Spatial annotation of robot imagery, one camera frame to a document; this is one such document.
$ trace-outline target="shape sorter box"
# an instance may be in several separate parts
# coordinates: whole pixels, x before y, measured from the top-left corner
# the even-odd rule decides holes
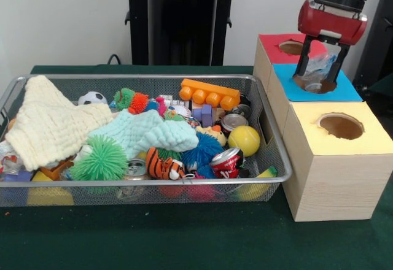
[[[259,35],[255,56],[254,76],[263,84],[281,135],[284,132],[291,102],[302,101],[362,101],[342,71],[331,91],[316,94],[305,91],[293,79],[305,39],[304,34]],[[319,41],[311,43],[310,58],[327,53]]]
[[[393,141],[366,102],[293,102],[283,140],[296,222],[372,217],[393,170]]]

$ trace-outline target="green table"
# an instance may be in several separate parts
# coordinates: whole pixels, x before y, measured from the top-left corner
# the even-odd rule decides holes
[[[33,73],[153,72],[35,67]],[[251,67],[156,67],[245,73]],[[269,202],[1,209],[0,269],[393,269],[393,183],[371,220],[295,223]]]

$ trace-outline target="metal basket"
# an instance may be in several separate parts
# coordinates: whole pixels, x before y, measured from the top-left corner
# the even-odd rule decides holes
[[[23,102],[29,78],[19,77],[0,99],[0,140],[7,125]],[[0,182],[0,207],[50,205],[106,205],[267,201],[292,174],[292,168],[267,96],[260,80],[251,75],[47,75],[71,101],[88,91],[98,91],[108,100],[116,91],[128,87],[150,97],[174,95],[183,78],[200,80],[239,89],[251,101],[250,126],[262,138],[258,152],[246,158],[251,172],[248,179],[198,180],[121,180],[121,181],[55,181]],[[275,178],[255,178],[269,167],[278,172]]]

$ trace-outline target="light blue washcloth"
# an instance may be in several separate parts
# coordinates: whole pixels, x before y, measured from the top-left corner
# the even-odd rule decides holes
[[[124,109],[108,125],[89,133],[89,137],[97,135],[115,139],[128,160],[151,147],[184,152],[198,145],[197,134],[187,122],[164,121],[156,110],[133,115]]]

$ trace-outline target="white wall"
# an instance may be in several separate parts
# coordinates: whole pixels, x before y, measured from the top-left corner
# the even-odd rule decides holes
[[[233,0],[225,64],[254,63],[258,33],[295,33],[304,0]],[[372,20],[378,0],[365,12]],[[0,94],[35,64],[99,64],[111,53],[130,58],[128,0],[0,0]],[[365,38],[344,65],[354,75]]]

